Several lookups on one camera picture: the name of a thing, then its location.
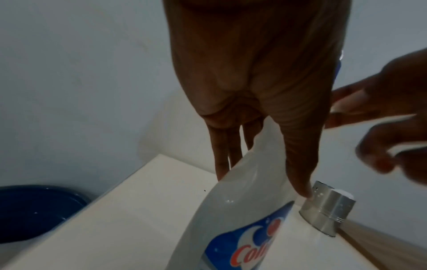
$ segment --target white countertop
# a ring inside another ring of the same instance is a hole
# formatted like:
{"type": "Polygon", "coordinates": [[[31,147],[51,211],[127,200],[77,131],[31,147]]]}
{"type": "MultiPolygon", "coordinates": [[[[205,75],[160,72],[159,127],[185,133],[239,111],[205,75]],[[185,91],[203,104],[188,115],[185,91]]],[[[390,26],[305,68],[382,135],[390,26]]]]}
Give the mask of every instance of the white countertop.
{"type": "MultiPolygon", "coordinates": [[[[162,155],[49,233],[4,270],[164,270],[216,177],[162,155]]],[[[340,236],[307,224],[295,206],[261,269],[375,270],[340,236]]]]}

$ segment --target blue label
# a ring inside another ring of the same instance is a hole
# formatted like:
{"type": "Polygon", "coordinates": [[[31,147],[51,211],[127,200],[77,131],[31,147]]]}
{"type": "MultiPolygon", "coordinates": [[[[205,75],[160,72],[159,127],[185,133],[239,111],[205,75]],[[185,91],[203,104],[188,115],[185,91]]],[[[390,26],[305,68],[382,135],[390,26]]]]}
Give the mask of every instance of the blue label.
{"type": "Polygon", "coordinates": [[[198,269],[258,269],[293,204],[291,201],[253,224],[214,238],[206,248],[198,269]]]}

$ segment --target metal cap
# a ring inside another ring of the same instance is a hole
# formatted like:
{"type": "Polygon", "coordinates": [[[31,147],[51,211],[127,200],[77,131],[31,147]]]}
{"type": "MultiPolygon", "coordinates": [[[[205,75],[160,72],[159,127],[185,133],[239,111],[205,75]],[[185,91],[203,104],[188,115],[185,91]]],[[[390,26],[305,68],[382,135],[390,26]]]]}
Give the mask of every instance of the metal cap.
{"type": "Polygon", "coordinates": [[[312,199],[306,199],[299,213],[314,228],[335,237],[356,201],[319,181],[313,186],[313,194],[312,199]]]}

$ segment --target wooden edge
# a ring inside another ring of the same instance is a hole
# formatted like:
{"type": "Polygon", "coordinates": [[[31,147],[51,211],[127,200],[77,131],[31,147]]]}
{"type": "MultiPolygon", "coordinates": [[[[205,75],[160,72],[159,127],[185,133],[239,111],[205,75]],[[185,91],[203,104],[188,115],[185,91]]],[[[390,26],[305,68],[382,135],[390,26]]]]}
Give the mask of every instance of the wooden edge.
{"type": "Polygon", "coordinates": [[[380,262],[374,255],[372,255],[369,251],[367,251],[362,245],[359,244],[356,240],[354,240],[350,235],[348,235],[342,229],[338,230],[338,234],[352,246],[355,250],[357,250],[363,257],[365,257],[368,261],[370,261],[378,270],[390,270],[387,266],[385,266],[382,262],[380,262]]]}

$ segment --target white plastic bottle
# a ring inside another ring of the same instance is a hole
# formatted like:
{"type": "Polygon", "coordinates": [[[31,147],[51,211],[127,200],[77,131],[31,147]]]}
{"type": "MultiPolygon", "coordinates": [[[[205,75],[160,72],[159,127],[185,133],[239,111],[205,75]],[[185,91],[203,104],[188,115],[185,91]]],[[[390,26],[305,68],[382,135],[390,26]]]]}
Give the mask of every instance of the white plastic bottle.
{"type": "Polygon", "coordinates": [[[258,269],[295,198],[282,134],[267,118],[252,150],[198,208],[166,270],[258,269]]]}

